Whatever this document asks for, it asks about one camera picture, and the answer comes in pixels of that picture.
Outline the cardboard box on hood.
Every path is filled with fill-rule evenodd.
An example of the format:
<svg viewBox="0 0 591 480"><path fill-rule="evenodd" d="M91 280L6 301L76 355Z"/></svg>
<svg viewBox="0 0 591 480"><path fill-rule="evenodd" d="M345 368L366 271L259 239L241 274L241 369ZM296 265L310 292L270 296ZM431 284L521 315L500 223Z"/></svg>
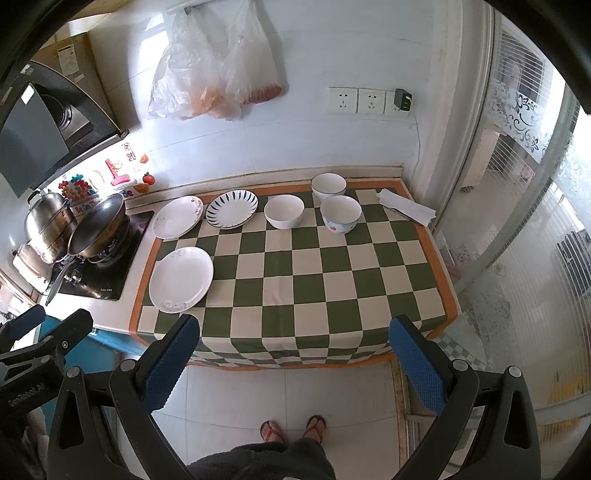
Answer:
<svg viewBox="0 0 591 480"><path fill-rule="evenodd" d="M64 75L100 105L112 120L115 119L98 74L87 33L80 33L41 48L33 56L33 60Z"/></svg>

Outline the stainless steel pot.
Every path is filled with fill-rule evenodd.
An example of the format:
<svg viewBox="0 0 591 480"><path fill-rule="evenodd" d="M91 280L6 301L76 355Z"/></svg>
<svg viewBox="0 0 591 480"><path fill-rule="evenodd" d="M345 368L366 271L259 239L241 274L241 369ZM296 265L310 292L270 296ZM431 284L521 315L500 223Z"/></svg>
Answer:
<svg viewBox="0 0 591 480"><path fill-rule="evenodd" d="M68 243L77 227L71 201L59 193L42 194L39 190L27 198L29 211L24 221L28 245L46 264L67 255Z"/></svg>

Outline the white wall socket right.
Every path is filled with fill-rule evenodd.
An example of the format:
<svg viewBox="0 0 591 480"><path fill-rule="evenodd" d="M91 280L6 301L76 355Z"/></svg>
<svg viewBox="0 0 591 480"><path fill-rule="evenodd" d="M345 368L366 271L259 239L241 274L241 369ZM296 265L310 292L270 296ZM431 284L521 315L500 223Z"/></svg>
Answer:
<svg viewBox="0 0 591 480"><path fill-rule="evenodd" d="M384 90L359 89L358 114L383 115L385 113L387 93Z"/></svg>

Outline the white wall socket left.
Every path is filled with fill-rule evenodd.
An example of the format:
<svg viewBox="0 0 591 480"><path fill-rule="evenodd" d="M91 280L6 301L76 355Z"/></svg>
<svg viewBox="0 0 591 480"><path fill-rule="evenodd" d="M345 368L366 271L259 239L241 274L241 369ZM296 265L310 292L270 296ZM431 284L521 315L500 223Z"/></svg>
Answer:
<svg viewBox="0 0 591 480"><path fill-rule="evenodd" d="M356 114L359 90L349 87L329 87L325 95L325 112L329 114Z"/></svg>

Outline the blue leaf pattern plate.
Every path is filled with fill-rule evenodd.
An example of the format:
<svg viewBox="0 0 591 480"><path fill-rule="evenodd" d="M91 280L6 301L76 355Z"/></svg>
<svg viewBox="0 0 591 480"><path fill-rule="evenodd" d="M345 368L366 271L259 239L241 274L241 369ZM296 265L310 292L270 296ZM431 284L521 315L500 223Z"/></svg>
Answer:
<svg viewBox="0 0 591 480"><path fill-rule="evenodd" d="M256 214L259 198L249 190L232 190L215 198L205 211L205 220L219 230L242 226Z"/></svg>

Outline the black charger plug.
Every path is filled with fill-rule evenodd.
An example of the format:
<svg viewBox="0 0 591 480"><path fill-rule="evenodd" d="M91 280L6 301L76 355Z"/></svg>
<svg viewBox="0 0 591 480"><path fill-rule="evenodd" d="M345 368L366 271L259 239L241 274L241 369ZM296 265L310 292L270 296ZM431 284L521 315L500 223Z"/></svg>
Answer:
<svg viewBox="0 0 591 480"><path fill-rule="evenodd" d="M412 94L403 89L397 88L394 91L394 105L403 112L409 112L412 106Z"/></svg>

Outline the person dark trousers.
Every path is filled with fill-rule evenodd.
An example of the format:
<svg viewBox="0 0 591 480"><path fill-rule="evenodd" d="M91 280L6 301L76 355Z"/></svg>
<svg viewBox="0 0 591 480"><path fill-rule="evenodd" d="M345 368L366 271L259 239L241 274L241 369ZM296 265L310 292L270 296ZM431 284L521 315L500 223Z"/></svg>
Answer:
<svg viewBox="0 0 591 480"><path fill-rule="evenodd" d="M256 443L203 457L187 466L194 479L335 479L322 445L301 438L290 445Z"/></svg>

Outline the person foot sandal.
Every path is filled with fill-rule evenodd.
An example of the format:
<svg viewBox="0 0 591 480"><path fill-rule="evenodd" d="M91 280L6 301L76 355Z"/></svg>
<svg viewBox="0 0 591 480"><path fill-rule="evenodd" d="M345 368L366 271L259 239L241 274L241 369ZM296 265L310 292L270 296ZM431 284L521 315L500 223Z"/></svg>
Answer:
<svg viewBox="0 0 591 480"><path fill-rule="evenodd" d="M283 438L283 432L280 430L280 426L277 425L273 420L264 421L263 424L260 425L259 433L263 442L280 444L286 443Z"/></svg>
<svg viewBox="0 0 591 480"><path fill-rule="evenodd" d="M305 439L314 440L318 444L322 444L325 438L325 429L327 429L327 422L321 415L312 415L305 425L304 435Z"/></svg>

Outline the white bowl blue rim floral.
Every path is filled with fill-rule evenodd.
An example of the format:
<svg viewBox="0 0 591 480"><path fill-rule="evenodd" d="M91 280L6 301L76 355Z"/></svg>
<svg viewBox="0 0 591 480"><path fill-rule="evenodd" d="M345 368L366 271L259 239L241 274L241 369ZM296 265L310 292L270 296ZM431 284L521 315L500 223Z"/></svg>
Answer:
<svg viewBox="0 0 591 480"><path fill-rule="evenodd" d="M356 227L362 216L362 206L346 195L325 199L321 205L322 221L334 233L348 234Z"/></svg>

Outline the person right foot sandal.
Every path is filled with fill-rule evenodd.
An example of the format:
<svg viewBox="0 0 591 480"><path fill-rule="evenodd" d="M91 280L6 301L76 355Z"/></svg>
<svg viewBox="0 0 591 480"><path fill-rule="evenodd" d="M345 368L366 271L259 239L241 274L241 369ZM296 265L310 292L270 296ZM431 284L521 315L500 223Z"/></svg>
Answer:
<svg viewBox="0 0 591 480"><path fill-rule="evenodd" d="M312 415L305 425L304 435L305 439L314 440L318 444L322 444L325 438L325 429L327 429L327 422L321 415Z"/></svg>

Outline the green white checkered mat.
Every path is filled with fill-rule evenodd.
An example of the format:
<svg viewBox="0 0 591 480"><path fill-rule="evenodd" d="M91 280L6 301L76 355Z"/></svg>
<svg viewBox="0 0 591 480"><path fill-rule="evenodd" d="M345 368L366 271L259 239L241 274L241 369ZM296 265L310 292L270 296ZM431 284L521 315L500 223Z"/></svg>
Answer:
<svg viewBox="0 0 591 480"><path fill-rule="evenodd" d="M349 184L363 211L348 234L325 227L301 184L287 186L304 201L294 229L277 230L257 212L232 230L200 222L177 240L155 241L146 274L183 247L212 259L211 288L192 309L201 332L192 361L253 369L385 360L388 327L400 314L438 336L459 314L451 280L429 230L382 206L382 189L408 192L401 180Z"/></svg>

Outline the white folded paper towel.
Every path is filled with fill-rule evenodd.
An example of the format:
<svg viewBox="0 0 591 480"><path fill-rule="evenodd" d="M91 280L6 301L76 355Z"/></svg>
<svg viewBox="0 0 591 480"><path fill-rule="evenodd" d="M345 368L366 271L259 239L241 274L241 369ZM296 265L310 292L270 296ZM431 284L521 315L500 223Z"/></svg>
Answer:
<svg viewBox="0 0 591 480"><path fill-rule="evenodd" d="M424 227L428 227L431 221L436 218L434 209L416 203L414 200L393 193L388 189L382 189L377 193L377 197L382 206L396 211Z"/></svg>

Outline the colourful wall sticker decorations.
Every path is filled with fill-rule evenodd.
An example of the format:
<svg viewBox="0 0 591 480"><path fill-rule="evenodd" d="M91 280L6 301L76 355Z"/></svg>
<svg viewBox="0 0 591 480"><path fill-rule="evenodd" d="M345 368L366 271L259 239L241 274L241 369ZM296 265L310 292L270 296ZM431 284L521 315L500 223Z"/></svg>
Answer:
<svg viewBox="0 0 591 480"><path fill-rule="evenodd" d="M126 199L138 197L155 184L148 161L148 155L137 153L129 142L119 143L71 168L48 189L74 202L92 196L105 198L112 193Z"/></svg>

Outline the white wall socket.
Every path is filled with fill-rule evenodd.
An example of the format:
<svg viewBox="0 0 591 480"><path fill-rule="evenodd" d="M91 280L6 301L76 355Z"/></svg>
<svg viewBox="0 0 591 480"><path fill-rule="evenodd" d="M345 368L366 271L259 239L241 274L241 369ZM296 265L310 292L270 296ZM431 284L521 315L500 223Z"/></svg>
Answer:
<svg viewBox="0 0 591 480"><path fill-rule="evenodd" d="M356 114L359 90L349 87L329 87L325 95L325 112L329 114Z"/></svg>
<svg viewBox="0 0 591 480"><path fill-rule="evenodd" d="M383 115L385 113L387 93L384 90L359 89L358 114Z"/></svg>

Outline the plastic bag with sausages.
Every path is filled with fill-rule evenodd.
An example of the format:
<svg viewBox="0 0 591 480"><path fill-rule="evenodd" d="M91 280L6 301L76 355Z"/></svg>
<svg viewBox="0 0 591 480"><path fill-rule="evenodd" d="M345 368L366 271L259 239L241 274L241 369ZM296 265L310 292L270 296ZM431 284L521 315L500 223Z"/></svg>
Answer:
<svg viewBox="0 0 591 480"><path fill-rule="evenodd" d="M270 41L255 1L240 1L228 32L228 56L222 64L225 89L240 105L266 103L283 95Z"/></svg>

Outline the dark frying pan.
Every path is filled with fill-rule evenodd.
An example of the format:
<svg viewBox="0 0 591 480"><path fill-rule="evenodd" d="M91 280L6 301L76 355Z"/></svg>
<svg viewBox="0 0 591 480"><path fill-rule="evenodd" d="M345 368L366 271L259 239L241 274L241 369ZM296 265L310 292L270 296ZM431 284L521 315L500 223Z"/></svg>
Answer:
<svg viewBox="0 0 591 480"><path fill-rule="evenodd" d="M114 193L96 205L77 225L68 243L66 263L51 286L45 305L58 293L66 274L78 264L112 263L130 230L124 197Z"/></svg>

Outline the black range hood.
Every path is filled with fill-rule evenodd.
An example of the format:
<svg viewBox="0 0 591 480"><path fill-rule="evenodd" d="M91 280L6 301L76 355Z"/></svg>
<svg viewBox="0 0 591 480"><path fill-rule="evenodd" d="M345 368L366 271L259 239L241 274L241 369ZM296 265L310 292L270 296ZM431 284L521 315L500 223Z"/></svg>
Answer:
<svg viewBox="0 0 591 480"><path fill-rule="evenodd" d="M74 82L31 61L1 100L1 175L21 197L127 134Z"/></svg>

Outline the plastic bag with oranges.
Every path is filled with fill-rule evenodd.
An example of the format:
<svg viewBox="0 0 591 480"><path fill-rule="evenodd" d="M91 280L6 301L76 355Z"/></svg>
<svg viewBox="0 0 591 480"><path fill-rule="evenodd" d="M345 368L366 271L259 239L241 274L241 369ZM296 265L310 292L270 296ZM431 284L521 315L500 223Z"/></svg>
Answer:
<svg viewBox="0 0 591 480"><path fill-rule="evenodd" d="M235 121L242 108L226 93L218 58L197 9L175 14L169 43L152 80L147 108L152 118L188 120L202 115Z"/></svg>

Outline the white floral plate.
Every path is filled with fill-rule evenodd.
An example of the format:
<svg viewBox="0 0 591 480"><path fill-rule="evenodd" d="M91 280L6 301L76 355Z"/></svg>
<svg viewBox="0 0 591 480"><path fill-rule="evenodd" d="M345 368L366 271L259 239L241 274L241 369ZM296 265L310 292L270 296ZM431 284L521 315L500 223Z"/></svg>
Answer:
<svg viewBox="0 0 591 480"><path fill-rule="evenodd" d="M204 202L196 196L170 201L152 219L152 231L163 241L178 239L189 232L204 214Z"/></svg>
<svg viewBox="0 0 591 480"><path fill-rule="evenodd" d="M182 247L158 261L151 274L151 303L166 314L181 313L207 294L213 280L213 262L204 249Z"/></svg>

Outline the plain white bowl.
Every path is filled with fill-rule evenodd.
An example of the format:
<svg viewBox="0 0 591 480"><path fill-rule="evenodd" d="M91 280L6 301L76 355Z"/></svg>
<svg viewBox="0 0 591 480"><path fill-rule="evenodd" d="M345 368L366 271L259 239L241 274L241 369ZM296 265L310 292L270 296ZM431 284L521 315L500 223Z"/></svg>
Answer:
<svg viewBox="0 0 591 480"><path fill-rule="evenodd" d="M270 225L279 230L288 230L301 223L304 210L304 201L300 197L283 194L270 197L263 213Z"/></svg>

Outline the person left foot sandal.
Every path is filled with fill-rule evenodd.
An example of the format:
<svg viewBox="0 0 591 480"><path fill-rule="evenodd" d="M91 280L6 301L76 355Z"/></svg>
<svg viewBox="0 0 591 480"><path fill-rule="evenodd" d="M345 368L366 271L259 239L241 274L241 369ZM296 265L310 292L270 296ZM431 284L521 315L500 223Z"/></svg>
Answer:
<svg viewBox="0 0 591 480"><path fill-rule="evenodd" d="M263 424L260 425L259 433L263 442L280 444L286 443L283 438L283 432L280 430L280 426L277 425L273 420L264 421Z"/></svg>

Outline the glass sliding door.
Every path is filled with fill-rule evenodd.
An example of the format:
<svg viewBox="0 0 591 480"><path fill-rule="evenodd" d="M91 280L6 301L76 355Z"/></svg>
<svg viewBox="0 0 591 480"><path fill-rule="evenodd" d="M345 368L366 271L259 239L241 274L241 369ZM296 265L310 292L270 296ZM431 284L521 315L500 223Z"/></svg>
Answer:
<svg viewBox="0 0 591 480"><path fill-rule="evenodd" d="M590 426L590 117L505 15L478 130L436 227L461 314L445 330L477 368L519 367L544 477Z"/></svg>

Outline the white bowl dark rim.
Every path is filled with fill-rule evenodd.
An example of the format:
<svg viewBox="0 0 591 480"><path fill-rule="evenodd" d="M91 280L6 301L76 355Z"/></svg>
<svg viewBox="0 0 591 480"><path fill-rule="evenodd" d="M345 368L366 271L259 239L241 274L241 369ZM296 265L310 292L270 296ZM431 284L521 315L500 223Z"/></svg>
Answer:
<svg viewBox="0 0 591 480"><path fill-rule="evenodd" d="M311 179L311 192L315 198L315 205L320 206L325 199L345 194L346 179L339 174L327 172L315 175Z"/></svg>

